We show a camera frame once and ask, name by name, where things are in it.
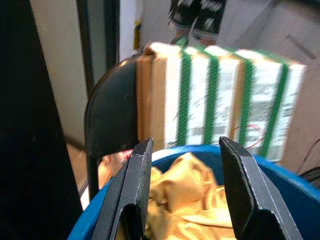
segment blue bucket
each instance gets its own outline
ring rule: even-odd
[[[153,153],[152,165],[165,172],[179,156],[192,152],[212,168],[219,185],[224,184],[220,148],[211,145],[190,145]],[[255,156],[259,167],[279,189],[304,240],[320,239],[320,191],[284,168]],[[74,225],[68,239],[91,239],[110,182],[90,202]]]

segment yellow cloth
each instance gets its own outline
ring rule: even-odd
[[[151,169],[145,235],[150,240],[236,239],[225,187],[192,153],[162,173]]]

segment chair leg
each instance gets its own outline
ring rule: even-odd
[[[97,159],[87,156],[86,172],[88,176],[89,199],[91,201],[99,191]]]

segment black chair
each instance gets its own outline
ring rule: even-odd
[[[133,149],[137,137],[136,58],[101,77],[84,118],[89,198],[99,191],[98,165],[105,155]]]

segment shoe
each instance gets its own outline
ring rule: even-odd
[[[201,0],[201,12],[195,21],[192,35],[197,39],[217,40],[225,10],[225,0]]]
[[[190,30],[200,9],[200,0],[176,1],[168,16],[169,26],[175,30]]]

